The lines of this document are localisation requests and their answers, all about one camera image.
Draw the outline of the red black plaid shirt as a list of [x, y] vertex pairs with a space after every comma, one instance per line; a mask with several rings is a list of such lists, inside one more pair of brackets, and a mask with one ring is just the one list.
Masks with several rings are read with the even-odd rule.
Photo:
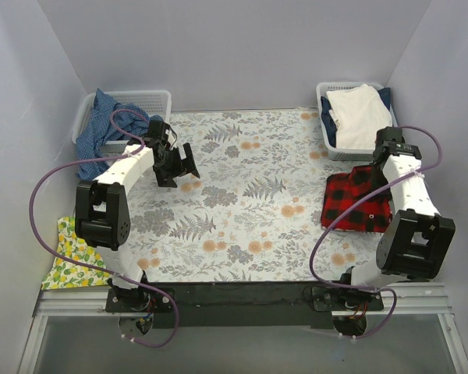
[[[349, 173], [330, 175], [326, 181], [321, 225], [332, 222], [371, 190], [371, 166], [356, 166]], [[382, 193], [361, 203], [335, 226], [335, 230], [375, 232], [386, 231], [392, 219], [388, 197]]]

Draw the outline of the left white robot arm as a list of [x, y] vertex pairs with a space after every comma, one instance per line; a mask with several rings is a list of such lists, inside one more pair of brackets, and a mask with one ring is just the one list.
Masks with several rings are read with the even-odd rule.
[[181, 158], [177, 135], [169, 124], [151, 120], [142, 139], [145, 144], [142, 150], [140, 142], [131, 139], [123, 159], [115, 161], [94, 180], [81, 181], [76, 187], [76, 236], [95, 248], [106, 268], [116, 272], [108, 283], [117, 300], [135, 312], [149, 306], [151, 293], [132, 283], [145, 283], [147, 278], [126, 247], [131, 228], [128, 192], [149, 169], [154, 171], [162, 188], [176, 188], [177, 177], [200, 176], [191, 146], [183, 145], [186, 157]]

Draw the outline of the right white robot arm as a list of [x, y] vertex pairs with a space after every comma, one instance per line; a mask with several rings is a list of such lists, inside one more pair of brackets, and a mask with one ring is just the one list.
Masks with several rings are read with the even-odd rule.
[[405, 141], [401, 128], [377, 132], [373, 181], [388, 187], [394, 212], [375, 259], [342, 275], [346, 285], [337, 290], [337, 299], [350, 310], [379, 297], [390, 284], [434, 279], [456, 233], [454, 220], [443, 217], [428, 194], [419, 147]]

